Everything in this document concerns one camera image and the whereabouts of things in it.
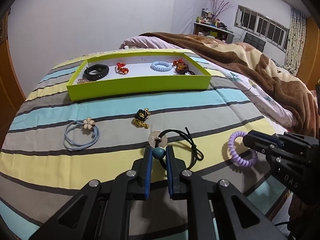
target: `striped bedsheet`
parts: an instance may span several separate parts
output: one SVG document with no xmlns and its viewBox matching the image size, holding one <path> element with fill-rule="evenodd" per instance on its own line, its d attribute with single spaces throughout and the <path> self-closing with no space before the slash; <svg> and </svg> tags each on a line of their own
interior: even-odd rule
<svg viewBox="0 0 320 240">
<path fill-rule="evenodd" d="M 185 52 L 198 58 L 189 50 Z M 94 55 L 53 68 L 23 103 L 4 141 L 0 153 L 0 214 L 20 239 L 27 240 L 89 180 L 112 180 L 130 169 L 133 161 L 142 157 L 154 130 L 184 130 L 187 126 L 204 153 L 204 160 L 192 171 L 212 181 L 228 179 L 266 215 L 286 194 L 284 186 L 269 175 L 263 155 L 258 155 L 254 168 L 242 169 L 229 160 L 227 140 L 231 133 L 254 129 L 273 134 L 274 129 L 222 73 L 211 70 L 206 91 L 114 96 L 75 103 L 68 96 L 66 83 L 88 57 Z M 149 129 L 132 125 L 133 116 L 141 108 L 151 112 Z M 88 116 L 100 129 L 99 141 L 81 152 L 67 151 L 63 147 L 66 126 Z M 81 129 L 76 129 L 72 138 L 89 141 Z M 176 157 L 188 166 L 188 143 L 174 133 L 168 134 L 168 140 Z M 242 144 L 237 150 L 247 155 Z M 130 239 L 187 239 L 186 201 L 170 200 L 165 178 L 160 163 L 154 161 L 150 198 L 132 202 Z"/>
</svg>

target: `teal bead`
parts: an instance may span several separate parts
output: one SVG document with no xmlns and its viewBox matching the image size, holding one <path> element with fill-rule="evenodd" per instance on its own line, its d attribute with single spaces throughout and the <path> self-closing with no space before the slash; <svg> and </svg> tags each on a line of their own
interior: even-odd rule
<svg viewBox="0 0 320 240">
<path fill-rule="evenodd" d="M 164 157 L 164 149 L 161 147 L 154 148 L 152 155 L 155 159 L 160 160 Z"/>
</svg>

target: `blue stripe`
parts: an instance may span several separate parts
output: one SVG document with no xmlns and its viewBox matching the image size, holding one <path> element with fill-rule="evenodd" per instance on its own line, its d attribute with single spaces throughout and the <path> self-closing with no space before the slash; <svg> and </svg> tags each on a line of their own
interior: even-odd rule
<svg viewBox="0 0 320 240">
<path fill-rule="evenodd" d="M 212 64 L 210 61 L 204 59 L 204 58 L 199 58 L 199 57 L 191 57 L 194 61 L 196 62 L 201 62 L 201 63 L 206 63 L 206 64 Z"/>
<path fill-rule="evenodd" d="M 8 228 L 22 240 L 28 240 L 29 237 L 39 228 L 39 226 L 30 223 L 17 213 L 13 212 L 1 201 L 0 214 Z"/>
<path fill-rule="evenodd" d="M 40 81 L 40 83 L 43 82 L 43 81 L 46 81 L 49 78 L 59 77 L 59 76 L 62 76 L 62 75 L 73 73 L 73 72 L 75 72 L 77 70 L 78 67 L 79 66 L 75 66 L 73 68 L 68 68 L 68 69 L 64 69 L 64 70 L 60 70 L 60 71 L 48 74 Z"/>
<path fill-rule="evenodd" d="M 135 114 L 138 109 L 149 108 L 152 112 L 159 109 L 192 106 L 219 105 L 228 102 L 243 102 L 248 98 L 234 89 L 216 89 L 184 93 L 160 93 L 124 98 L 110 98 L 69 106 L 41 108 L 22 114 L 13 120 L 10 130 L 18 130 L 69 120 L 93 119 L 105 116 Z"/>
<path fill-rule="evenodd" d="M 267 178 L 247 198 L 263 213 L 266 214 L 284 192 L 285 186 L 275 177 Z"/>
<path fill-rule="evenodd" d="M 270 176 L 263 182 L 254 192 L 252 192 L 248 199 L 263 213 L 266 214 L 270 208 L 274 205 L 277 199 L 284 192 L 285 186 L 276 180 L 273 176 Z M 38 226 L 28 222 L 10 208 L 4 205 L 0 201 L 0 214 L 4 221 L 10 228 L 22 240 L 27 240 L 36 230 Z M 213 219 L 214 229 L 216 232 L 217 240 L 219 239 L 217 224 L 215 218 Z M 157 240 L 187 240 L 188 230 L 166 237 L 158 238 Z"/>
</svg>

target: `white flower charm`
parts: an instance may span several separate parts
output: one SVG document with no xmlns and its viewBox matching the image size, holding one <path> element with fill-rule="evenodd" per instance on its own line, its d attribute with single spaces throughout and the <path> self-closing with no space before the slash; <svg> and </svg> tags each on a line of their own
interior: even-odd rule
<svg viewBox="0 0 320 240">
<path fill-rule="evenodd" d="M 92 127 L 94 127 L 95 126 L 95 121 L 94 120 L 92 120 L 92 118 L 91 117 L 88 117 L 86 120 L 83 120 L 83 128 L 84 129 L 89 129 L 89 130 L 91 130 L 92 129 Z"/>
</svg>

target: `window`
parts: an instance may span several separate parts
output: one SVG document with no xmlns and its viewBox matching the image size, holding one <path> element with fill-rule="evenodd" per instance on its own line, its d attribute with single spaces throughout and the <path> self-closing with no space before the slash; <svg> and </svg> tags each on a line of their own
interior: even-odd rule
<svg viewBox="0 0 320 240">
<path fill-rule="evenodd" d="M 289 30 L 265 15 L 239 5 L 235 26 L 261 36 L 284 52 L 287 50 Z"/>
</svg>

